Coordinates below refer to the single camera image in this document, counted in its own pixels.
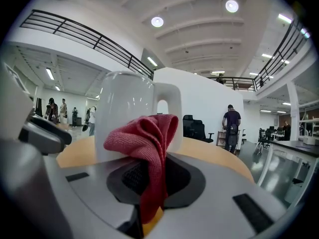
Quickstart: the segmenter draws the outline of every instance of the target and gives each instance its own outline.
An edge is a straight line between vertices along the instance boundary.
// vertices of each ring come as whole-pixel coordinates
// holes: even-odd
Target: desk
[[[273,133],[273,134],[271,134],[271,135],[275,137],[275,138],[274,138],[274,141],[278,141],[278,140],[279,140],[279,138],[284,137],[284,135],[283,135],[283,134],[276,134],[276,133]]]
[[[226,166],[254,183],[249,169],[238,157],[212,143],[184,137],[176,153]],[[61,168],[96,164],[94,136],[71,143],[57,156],[56,161]]]
[[[292,202],[292,204],[289,206],[289,208],[293,208],[297,205],[301,197],[303,196],[304,192],[306,191],[307,186],[309,185],[309,182],[314,174],[316,165],[319,161],[319,146],[314,146],[314,145],[307,145],[304,144],[302,141],[270,141],[270,147],[269,147],[269,152],[268,156],[265,162],[264,169],[261,173],[261,176],[257,182],[258,186],[261,186],[266,173],[268,171],[269,165],[271,158],[273,156],[273,152],[275,150],[286,152],[287,155],[293,155],[295,157],[298,157],[300,159],[299,161],[299,166],[297,169],[297,173],[295,177],[298,175],[302,161],[308,161],[310,162],[310,169],[308,171],[308,174],[306,176],[306,179],[304,181],[303,186],[301,187],[301,190],[299,191],[298,195]]]

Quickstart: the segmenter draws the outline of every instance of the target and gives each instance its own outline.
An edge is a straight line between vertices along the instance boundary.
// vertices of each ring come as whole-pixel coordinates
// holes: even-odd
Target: white shirt
[[[95,124],[95,108],[94,107],[90,109],[89,123]]]

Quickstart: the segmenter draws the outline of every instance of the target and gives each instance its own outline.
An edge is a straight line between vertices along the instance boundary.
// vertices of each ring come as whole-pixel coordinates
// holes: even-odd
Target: red microfiber towel
[[[104,142],[106,150],[148,161],[150,182],[141,195],[141,219],[152,220],[167,197],[165,183],[166,150],[178,125],[174,115],[141,116],[113,130]]]

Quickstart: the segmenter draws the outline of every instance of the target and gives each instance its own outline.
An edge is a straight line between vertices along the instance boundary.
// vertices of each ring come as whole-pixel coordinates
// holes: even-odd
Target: black metal railing
[[[214,81],[217,81],[227,87],[232,88],[233,90],[241,91],[256,91],[256,83],[252,78],[243,78],[243,77],[208,77]]]
[[[256,90],[274,78],[287,65],[288,61],[300,51],[302,45],[307,40],[305,31],[302,31],[302,29],[303,26],[298,19],[290,23],[283,40],[280,42],[272,58],[269,59],[259,75],[254,78]]]
[[[49,32],[84,44],[114,59],[133,72],[153,79],[153,70],[125,48],[90,27],[69,18],[34,9],[20,27]]]

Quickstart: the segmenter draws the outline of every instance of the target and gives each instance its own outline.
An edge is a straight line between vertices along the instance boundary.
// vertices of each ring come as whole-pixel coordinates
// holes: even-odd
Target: person
[[[224,85],[224,83],[226,82],[226,80],[224,80],[222,74],[218,75],[218,78],[216,79],[217,82],[219,82],[220,84]]]
[[[285,120],[285,125],[283,127],[284,132],[285,132],[285,136],[284,136],[284,140],[285,141],[290,141],[290,134],[291,134],[291,126],[288,124],[288,122]]]
[[[78,120],[78,110],[76,109],[76,107],[74,107],[72,111],[72,126],[73,127],[76,127],[77,120]]]
[[[89,132],[89,136],[94,135],[94,130],[95,130],[95,112],[96,112],[96,107],[93,106],[90,109],[90,119],[89,119],[90,132]]]
[[[60,123],[66,124],[66,113],[67,113],[67,107],[65,103],[65,99],[62,99],[62,104],[60,106]]]
[[[240,117],[239,112],[237,112],[232,105],[229,105],[228,112],[226,112],[224,115],[224,118],[222,121],[222,126],[223,126],[223,129],[226,130],[225,150],[230,151],[233,154],[235,153],[236,145],[232,145],[231,149],[229,150],[228,139],[230,136],[230,127],[232,125],[239,126],[240,122],[241,122],[241,117]]]
[[[264,85],[263,77],[260,76],[259,86],[262,87]]]
[[[58,105],[54,103],[53,98],[49,99],[49,105],[47,106],[45,112],[45,118],[47,118],[48,121],[51,121],[54,124],[58,123]]]

